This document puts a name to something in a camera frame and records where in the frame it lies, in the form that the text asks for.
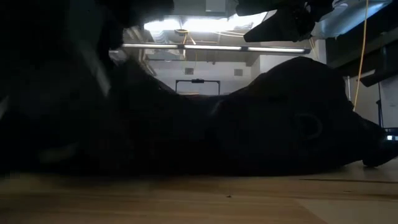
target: floor board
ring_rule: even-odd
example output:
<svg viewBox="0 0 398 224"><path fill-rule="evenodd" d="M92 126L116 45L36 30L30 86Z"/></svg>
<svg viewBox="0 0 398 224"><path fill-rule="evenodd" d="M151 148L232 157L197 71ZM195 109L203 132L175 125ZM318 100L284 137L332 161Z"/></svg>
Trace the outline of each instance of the floor board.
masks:
<svg viewBox="0 0 398 224"><path fill-rule="evenodd" d="M0 182L0 223L396 223L396 213L398 160L294 177Z"/></svg>

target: fluorescent light fixture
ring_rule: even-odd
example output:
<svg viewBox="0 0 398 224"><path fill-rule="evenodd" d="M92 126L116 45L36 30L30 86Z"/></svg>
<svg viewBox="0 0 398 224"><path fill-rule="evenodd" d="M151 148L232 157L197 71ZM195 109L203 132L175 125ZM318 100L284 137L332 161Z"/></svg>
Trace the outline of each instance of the fluorescent light fixture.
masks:
<svg viewBox="0 0 398 224"><path fill-rule="evenodd" d="M142 48L142 49L177 49L175 44L123 44L123 47Z"/></svg>
<svg viewBox="0 0 398 224"><path fill-rule="evenodd" d="M185 49L203 49L203 50L242 50L242 47L235 47L235 46L215 46L215 45L185 45Z"/></svg>
<svg viewBox="0 0 398 224"><path fill-rule="evenodd" d="M290 49L283 47L248 47L250 52L280 52L280 53L304 53L304 49Z"/></svg>
<svg viewBox="0 0 398 224"><path fill-rule="evenodd" d="M175 19L165 19L163 21L148 22L144 25L145 30L162 31L181 29L179 21Z"/></svg>

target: air vent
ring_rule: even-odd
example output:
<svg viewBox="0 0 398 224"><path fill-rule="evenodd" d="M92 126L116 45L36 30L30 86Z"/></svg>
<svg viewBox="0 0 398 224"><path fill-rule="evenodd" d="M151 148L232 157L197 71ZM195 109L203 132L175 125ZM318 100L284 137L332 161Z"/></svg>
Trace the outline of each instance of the air vent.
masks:
<svg viewBox="0 0 398 224"><path fill-rule="evenodd" d="M193 68L185 68L186 75L193 75Z"/></svg>
<svg viewBox="0 0 398 224"><path fill-rule="evenodd" d="M235 69L234 76L243 76L243 69Z"/></svg>

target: ceiling duct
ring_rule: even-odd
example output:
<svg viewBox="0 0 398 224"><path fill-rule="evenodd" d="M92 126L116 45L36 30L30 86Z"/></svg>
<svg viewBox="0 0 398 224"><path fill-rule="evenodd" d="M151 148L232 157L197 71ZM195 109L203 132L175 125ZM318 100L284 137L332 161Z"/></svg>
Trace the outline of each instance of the ceiling duct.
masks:
<svg viewBox="0 0 398 224"><path fill-rule="evenodd" d="M369 0L368 18L393 0ZM338 37L358 26L365 19L366 0L336 0L334 11L324 15L316 24L312 35L320 39Z"/></svg>
<svg viewBox="0 0 398 224"><path fill-rule="evenodd" d="M165 35L163 30L150 30L150 34L156 44L174 44ZM150 60L172 61L185 59L183 52L180 50L146 49L145 53Z"/></svg>

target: black fabric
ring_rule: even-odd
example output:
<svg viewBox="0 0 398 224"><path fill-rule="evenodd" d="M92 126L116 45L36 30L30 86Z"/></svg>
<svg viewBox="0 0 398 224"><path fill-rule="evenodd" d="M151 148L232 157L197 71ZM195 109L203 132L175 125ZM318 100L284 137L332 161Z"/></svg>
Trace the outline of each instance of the black fabric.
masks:
<svg viewBox="0 0 398 224"><path fill-rule="evenodd" d="M113 98L129 121L140 173L321 172L363 159L384 134L352 111L336 71L308 58L228 96L176 95L139 67L119 73L129 75Z"/></svg>

